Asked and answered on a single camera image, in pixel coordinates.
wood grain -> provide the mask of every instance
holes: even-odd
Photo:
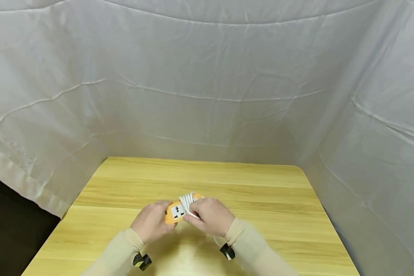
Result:
[[[302,276],[359,275],[295,166],[120,157],[99,167],[23,275],[79,275],[142,207],[190,191],[220,199],[253,223]],[[129,275],[246,275],[212,237],[184,222],[144,252],[154,263]]]

left hand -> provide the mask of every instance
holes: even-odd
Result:
[[[156,241],[175,229],[175,224],[165,224],[164,218],[167,207],[172,201],[160,200],[144,207],[131,224],[144,244]]]

orange power strip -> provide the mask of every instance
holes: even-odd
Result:
[[[197,201],[204,198],[200,194],[193,194],[193,201]],[[173,224],[181,221],[186,215],[184,208],[182,207],[181,201],[174,202],[166,210],[166,218],[164,219],[165,224]]]

hand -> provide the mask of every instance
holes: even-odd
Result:
[[[165,224],[167,207],[172,201],[157,201],[146,207],[136,216],[131,228],[138,234],[144,244],[151,243],[175,229],[175,224]]]
[[[186,215],[184,220],[208,235],[224,238],[235,216],[221,201],[215,198],[203,198],[190,204],[190,212],[198,213],[201,218]]]

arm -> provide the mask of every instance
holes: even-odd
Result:
[[[200,220],[184,216],[184,220],[209,235],[223,237],[236,253],[242,268],[255,276],[298,276],[267,244],[249,223],[235,218],[219,200],[205,198],[190,205]]]
[[[115,236],[102,255],[81,275],[82,276],[125,276],[132,268],[132,261],[143,247],[138,234],[128,228]]]
[[[255,276],[298,276],[249,223],[235,218],[225,235],[242,268]]]
[[[132,261],[144,246],[171,232],[176,224],[164,223],[171,201],[157,201],[144,207],[130,228],[118,233],[102,255],[81,276],[126,276]]]

